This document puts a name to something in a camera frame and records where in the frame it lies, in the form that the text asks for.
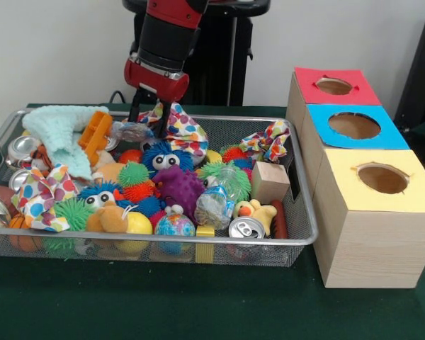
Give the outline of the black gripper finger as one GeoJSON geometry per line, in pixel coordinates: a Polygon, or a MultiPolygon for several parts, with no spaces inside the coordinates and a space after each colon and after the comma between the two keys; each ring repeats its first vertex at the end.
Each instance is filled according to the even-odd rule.
{"type": "Polygon", "coordinates": [[[142,99],[142,90],[137,89],[133,97],[130,112],[127,121],[131,123],[136,123],[140,114],[140,102],[142,99]]]}
{"type": "Polygon", "coordinates": [[[157,129],[157,137],[164,137],[166,134],[166,126],[171,112],[171,103],[162,101],[162,116],[157,129]]]}

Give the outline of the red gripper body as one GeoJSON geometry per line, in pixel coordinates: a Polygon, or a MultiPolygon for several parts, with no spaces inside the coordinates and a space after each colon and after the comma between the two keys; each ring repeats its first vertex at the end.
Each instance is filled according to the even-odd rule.
{"type": "Polygon", "coordinates": [[[125,63],[124,78],[132,87],[148,90],[168,103],[182,99],[189,85],[189,75],[183,72],[162,71],[131,59],[125,63]]]}

